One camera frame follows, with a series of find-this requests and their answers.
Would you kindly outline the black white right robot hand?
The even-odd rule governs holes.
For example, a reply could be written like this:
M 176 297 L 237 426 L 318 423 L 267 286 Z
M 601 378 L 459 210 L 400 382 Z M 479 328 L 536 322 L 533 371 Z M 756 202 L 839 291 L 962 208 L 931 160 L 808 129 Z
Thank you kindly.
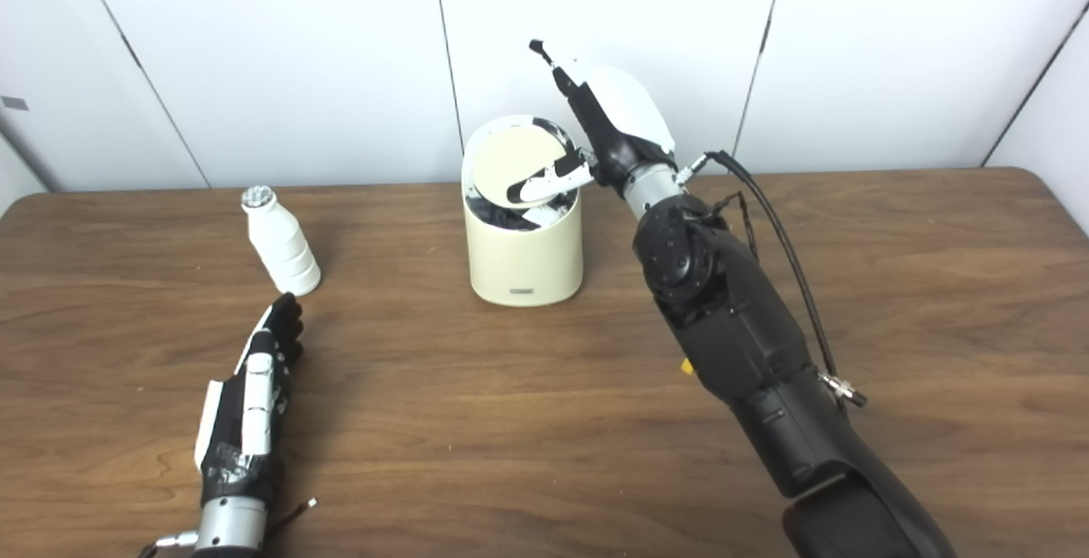
M 676 140 L 641 83 L 617 66 L 582 65 L 544 40 L 533 39 L 528 47 L 550 66 L 589 147 L 567 150 L 513 183 L 507 201 L 549 201 L 594 182 L 614 190 L 640 218 L 658 202 L 681 194 Z

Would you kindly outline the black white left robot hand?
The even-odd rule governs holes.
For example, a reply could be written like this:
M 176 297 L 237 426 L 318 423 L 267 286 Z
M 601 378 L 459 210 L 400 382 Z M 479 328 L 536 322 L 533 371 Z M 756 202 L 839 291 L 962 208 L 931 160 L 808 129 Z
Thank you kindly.
M 194 449 L 201 506 L 237 497 L 276 504 L 287 476 L 280 442 L 291 372 L 304 351 L 302 313 L 292 292 L 277 298 L 249 333 L 234 373 L 208 384 Z

